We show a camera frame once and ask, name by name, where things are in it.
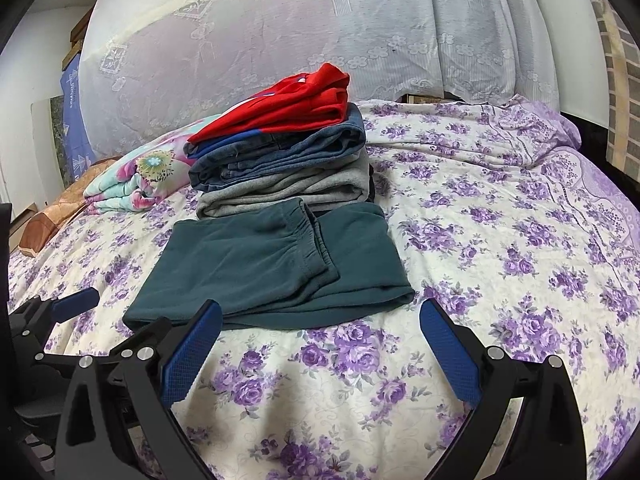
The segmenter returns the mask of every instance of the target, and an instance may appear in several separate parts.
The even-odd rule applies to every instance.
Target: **blanket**
[[[217,117],[187,124],[123,156],[84,190],[87,211],[144,211],[186,186],[193,161],[184,155],[184,143]]]
[[[327,211],[349,202],[363,202],[369,189],[369,156],[356,155],[304,170],[262,176],[203,193],[198,199],[200,218],[253,211],[300,197],[312,211]]]
[[[115,161],[114,158],[108,158],[96,162],[54,202],[31,217],[22,232],[18,250],[25,256],[36,256],[67,222],[86,208],[82,194],[87,185]]]

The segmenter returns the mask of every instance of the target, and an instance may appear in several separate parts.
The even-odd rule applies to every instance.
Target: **white wall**
[[[17,213],[32,202],[42,209],[55,199],[38,169],[31,104],[62,95],[69,33],[86,11],[67,7],[26,14],[0,54],[0,166]]]

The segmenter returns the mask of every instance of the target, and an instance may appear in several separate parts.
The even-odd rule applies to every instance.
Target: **dark green sweatpants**
[[[224,330],[318,328],[391,310],[414,291],[386,231],[375,204],[316,218],[300,199],[176,222],[124,322],[183,324],[205,300],[220,304]]]

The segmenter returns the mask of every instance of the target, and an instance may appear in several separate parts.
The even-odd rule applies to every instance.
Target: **bed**
[[[562,356],[589,478],[599,478],[638,422],[640,215],[577,152],[577,129],[547,108],[520,98],[504,108],[358,106],[376,202],[414,302],[323,330],[224,332],[172,408],[188,438],[219,479],[423,478],[465,418],[418,328],[421,300],[436,297],[484,344],[517,358]],[[12,256],[10,308],[94,286],[100,305],[57,326],[47,350],[106,353],[129,335],[123,312],[196,202],[183,188],[143,214],[77,218],[35,259]],[[158,475],[143,435],[134,440]]]

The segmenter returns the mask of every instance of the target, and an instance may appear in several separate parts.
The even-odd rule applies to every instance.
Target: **silver bolt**
[[[549,365],[552,368],[562,368],[562,359],[559,358],[557,355],[550,355],[549,356]]]
[[[93,357],[91,357],[90,355],[84,355],[80,358],[80,360],[78,361],[78,364],[80,365],[81,368],[87,368],[91,366],[91,363],[93,362],[94,362]]]
[[[138,359],[141,361],[146,361],[147,359],[151,359],[154,356],[154,349],[151,346],[143,346],[138,353],[136,354]]]
[[[502,348],[498,348],[497,346],[490,346],[486,353],[491,359],[496,361],[499,361],[504,357],[504,351]]]

